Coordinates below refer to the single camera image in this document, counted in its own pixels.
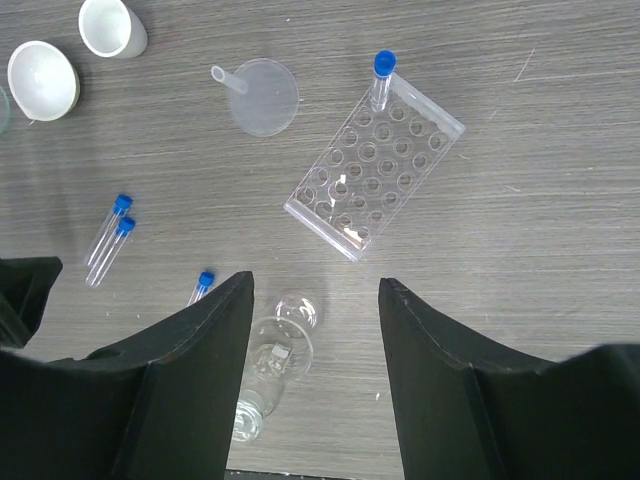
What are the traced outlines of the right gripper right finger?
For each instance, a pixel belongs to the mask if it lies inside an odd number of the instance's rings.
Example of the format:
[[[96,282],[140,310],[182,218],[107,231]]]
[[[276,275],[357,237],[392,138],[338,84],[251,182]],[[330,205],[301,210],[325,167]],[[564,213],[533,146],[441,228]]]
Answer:
[[[380,326],[408,479],[635,479],[639,347],[552,362],[384,278]]]

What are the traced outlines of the blue capped test tube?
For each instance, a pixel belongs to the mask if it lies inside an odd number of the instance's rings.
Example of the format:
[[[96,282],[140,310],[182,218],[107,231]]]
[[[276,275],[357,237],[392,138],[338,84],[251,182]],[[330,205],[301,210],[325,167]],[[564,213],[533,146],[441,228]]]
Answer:
[[[202,299],[212,287],[215,282],[215,275],[210,271],[203,271],[200,273],[196,286],[194,287],[189,301],[187,303],[188,306],[198,302]]]
[[[135,225],[133,218],[124,216],[110,229],[106,239],[101,242],[98,251],[89,262],[89,272],[85,279],[88,287],[97,288],[101,284]]]
[[[84,256],[83,264],[91,268],[97,260],[99,254],[108,240],[109,235],[117,226],[120,219],[126,215],[133,204],[133,199],[126,194],[119,194],[110,207],[101,227],[91,242],[91,245]]]
[[[373,61],[373,77],[369,90],[369,101],[374,113],[385,109],[389,97],[391,78],[396,66],[396,57],[390,50],[379,51]]]

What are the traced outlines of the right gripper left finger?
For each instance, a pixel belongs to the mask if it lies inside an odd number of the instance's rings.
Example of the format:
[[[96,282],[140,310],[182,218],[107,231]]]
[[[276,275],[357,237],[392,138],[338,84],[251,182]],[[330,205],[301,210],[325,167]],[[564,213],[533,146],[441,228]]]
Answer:
[[[5,479],[220,479],[254,307],[239,272],[81,360],[1,354]]]

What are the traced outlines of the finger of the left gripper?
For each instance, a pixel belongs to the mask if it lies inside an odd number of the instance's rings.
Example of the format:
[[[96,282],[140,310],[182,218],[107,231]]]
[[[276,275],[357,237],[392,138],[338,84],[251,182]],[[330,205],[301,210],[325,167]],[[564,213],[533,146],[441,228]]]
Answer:
[[[63,264],[56,257],[1,259],[1,346],[24,348],[39,329]]]

